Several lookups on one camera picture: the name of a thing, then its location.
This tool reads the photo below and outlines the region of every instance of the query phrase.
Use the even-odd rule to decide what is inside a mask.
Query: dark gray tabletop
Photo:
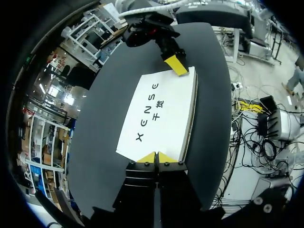
[[[176,40],[185,49],[189,66],[195,66],[198,74],[186,164],[193,187],[208,209],[228,151],[229,71],[210,24],[181,24],[174,29],[181,33]],[[70,150],[69,189],[84,215],[91,217],[93,206],[113,211],[129,162],[115,150],[132,96],[141,75],[169,69],[153,41],[137,48],[122,44],[96,77],[81,108]]]

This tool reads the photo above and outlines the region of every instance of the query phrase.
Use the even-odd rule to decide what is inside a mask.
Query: cardboard box
[[[49,180],[49,179],[54,179],[54,173],[53,173],[53,171],[51,171],[51,170],[47,170],[46,171],[46,177],[47,177],[47,179]]]
[[[60,139],[61,141],[64,140],[64,137],[65,137],[66,134],[67,134],[67,133],[66,133],[66,130],[64,130],[64,129],[62,129],[62,128],[59,129],[58,137],[59,137],[59,139]]]
[[[43,153],[43,163],[45,165],[51,165],[51,155],[48,153]]]
[[[26,127],[25,129],[25,139],[21,139],[21,148],[25,152],[29,152],[29,131],[30,127]]]

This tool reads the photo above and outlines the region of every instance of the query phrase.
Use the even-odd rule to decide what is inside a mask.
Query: white cable
[[[126,11],[126,12],[123,12],[123,13],[119,14],[119,17],[124,18],[125,16],[128,16],[128,15],[133,15],[133,14],[138,14],[138,13],[155,12],[155,11],[158,11],[158,10],[171,10],[171,9],[178,8],[180,6],[184,6],[190,1],[192,1],[192,0],[181,0],[179,2],[172,3],[172,4],[169,4],[169,5],[165,5],[165,6],[154,6],[154,7],[146,7],[146,8],[142,8],[142,9],[133,9],[133,10]]]

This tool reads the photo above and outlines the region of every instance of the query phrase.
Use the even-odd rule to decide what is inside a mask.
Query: floor
[[[281,108],[285,107],[286,110],[293,112],[303,112],[304,99],[300,98],[302,98],[304,91],[301,85],[299,84],[295,88],[295,96],[290,96],[282,86],[282,83],[286,84],[293,75],[298,56],[297,51],[284,41],[278,54],[278,60],[282,62],[281,65],[276,61],[275,65],[272,66],[250,57],[239,57],[237,63],[228,62],[231,82],[242,84],[240,98],[253,100],[272,95],[277,104],[282,104]],[[304,135],[298,141],[304,142]],[[298,146],[300,151],[304,150],[303,144],[298,144]],[[228,171],[223,175],[226,177],[222,179],[218,196],[221,195],[225,182],[227,182],[225,179],[228,178],[229,173]],[[239,210],[239,207],[235,207],[233,210],[231,213]]]

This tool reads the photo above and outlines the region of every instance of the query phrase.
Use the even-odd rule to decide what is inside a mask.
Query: electronic device
[[[261,177],[256,184],[256,188],[252,194],[251,200],[254,200],[266,189],[272,189],[274,187],[279,187],[289,184],[290,184],[290,180],[288,177],[280,177],[273,179]]]
[[[254,42],[250,42],[249,54],[252,56],[256,56],[256,57],[260,57],[260,58],[269,60],[271,58],[271,48],[268,46],[264,47],[264,46],[254,43]]]
[[[271,140],[290,141],[300,133],[300,118],[277,109],[268,118],[268,137]]]

